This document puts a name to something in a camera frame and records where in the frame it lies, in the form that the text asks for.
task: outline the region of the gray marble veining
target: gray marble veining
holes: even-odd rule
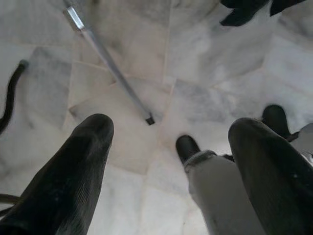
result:
[[[281,105],[287,113],[292,132],[299,131],[303,126],[313,122],[312,98],[282,83],[280,78],[264,70],[225,81],[217,88],[230,94],[257,100],[261,104],[260,114],[267,105]]]
[[[68,107],[71,108],[85,100],[96,97],[115,81],[110,72],[82,63],[73,63]]]
[[[0,5],[0,40],[71,47],[73,30],[48,0],[0,0]]]
[[[170,88],[152,81],[128,79],[139,98],[152,111],[156,124],[148,126],[124,91],[112,85],[102,95],[70,109],[80,123],[87,116],[101,113],[112,118],[114,138],[108,163],[139,174],[146,174],[158,143],[159,123],[167,107]]]
[[[99,201],[89,235],[138,235],[143,177],[106,166]]]
[[[260,109],[253,99],[177,81],[160,137],[173,154],[176,139],[186,133],[193,136],[202,149],[230,153],[227,135],[232,122],[242,117],[257,118],[262,113]]]
[[[35,173],[65,141],[60,129],[17,102],[0,136],[0,190],[20,195]]]
[[[275,36],[263,69],[296,89],[313,95],[313,47],[301,47],[285,38]]]
[[[100,0],[81,4],[85,18],[126,74],[161,81],[164,71],[170,0]],[[76,47],[76,59],[89,50]]]
[[[187,176],[179,157],[161,144],[153,152],[147,184],[184,198],[189,195]]]
[[[267,8],[243,27],[223,27],[229,9],[215,1],[177,1],[172,5],[167,73],[212,86],[262,65],[277,17]]]
[[[61,128],[67,113],[71,50],[36,47],[20,80],[17,100]]]
[[[312,48],[313,2],[304,1],[286,9],[279,18],[276,32],[294,43]]]

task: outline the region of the gray trousers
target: gray trousers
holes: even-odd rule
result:
[[[234,162],[205,151],[186,162],[185,171],[210,235],[265,235]]]
[[[262,123],[243,119],[229,132],[236,163],[212,151],[190,158],[189,191],[209,233],[310,234],[313,168],[304,152],[312,151],[312,140],[312,124],[300,131],[296,151]]]

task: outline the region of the black cable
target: black cable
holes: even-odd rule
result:
[[[0,211],[0,217],[5,216],[13,207],[9,207],[7,209],[1,210]]]
[[[28,62],[26,60],[21,60],[18,67],[11,76],[6,94],[6,105],[4,114],[3,117],[0,119],[0,134],[5,130],[5,128],[7,127],[11,120],[14,108],[14,96],[16,85],[19,81],[21,74],[25,71],[27,67]]]

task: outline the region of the black shoe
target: black shoe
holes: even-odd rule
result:
[[[262,118],[262,122],[275,133],[285,139],[290,138],[286,113],[281,106],[275,104],[267,106],[263,111]]]
[[[180,158],[181,163],[185,163],[190,157],[199,153],[199,149],[196,141],[188,135],[181,136],[176,141],[176,151]]]

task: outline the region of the tile grout line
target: tile grout line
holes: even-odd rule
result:
[[[160,123],[160,126],[158,127],[158,131],[157,131],[157,139],[158,141],[161,142],[161,132],[162,132],[162,128],[163,128],[163,125],[164,123],[166,122],[167,118],[168,118],[168,113],[170,111],[170,108],[171,108],[171,104],[172,104],[172,101],[173,101],[173,95],[174,95],[174,88],[175,88],[175,84],[176,84],[176,81],[175,83],[172,85],[171,87],[171,92],[169,94],[169,97],[168,97],[168,101],[167,101],[167,107],[165,108],[164,110],[164,114],[163,114],[163,118],[162,118],[162,121]]]
[[[311,97],[311,98],[312,98],[312,96],[313,96],[313,94],[308,93],[307,91],[304,91],[304,90],[302,90],[302,89],[300,89],[300,88],[297,88],[297,87],[293,86],[292,84],[289,84],[288,82],[285,82],[284,80],[282,80],[281,77],[279,77],[279,76],[273,74],[272,72],[270,72],[270,71],[268,71],[268,70],[266,70],[266,69],[264,69],[264,68],[262,68],[262,73],[263,73],[264,75],[269,75],[269,76],[271,76],[271,77],[274,78],[277,82],[282,83],[283,85],[285,85],[285,86],[287,86],[287,87],[289,87],[289,88],[295,90],[297,93],[300,93],[300,94],[302,94],[302,95],[305,96],[305,97]]]
[[[171,33],[171,18],[172,18],[172,2],[170,1],[170,12],[169,12],[169,22],[168,22],[168,30],[167,30],[167,39],[165,44],[165,55],[164,55],[164,63],[163,63],[163,78],[162,83],[165,81],[165,76],[167,72],[167,66],[168,66],[168,56],[169,56],[169,48],[170,48],[170,33]]]
[[[108,85],[103,91],[107,91],[108,89],[110,89],[110,88],[112,88],[112,87],[114,87],[114,86],[116,86],[116,85],[117,85],[116,82],[114,82],[113,84]],[[96,95],[95,97],[91,97],[91,98],[85,99],[84,101],[82,101],[82,102],[80,102],[80,103],[78,103],[78,104],[75,104],[75,105],[71,106],[71,107],[68,109],[68,111],[70,112],[70,109],[72,109],[72,108],[74,108],[74,107],[76,107],[76,106],[79,106],[79,105],[81,105],[81,104],[84,104],[84,103],[90,101],[91,99],[95,99],[95,98],[97,98],[97,97],[99,97],[99,96],[101,96],[101,95],[103,95],[103,93],[98,94],[98,95]]]

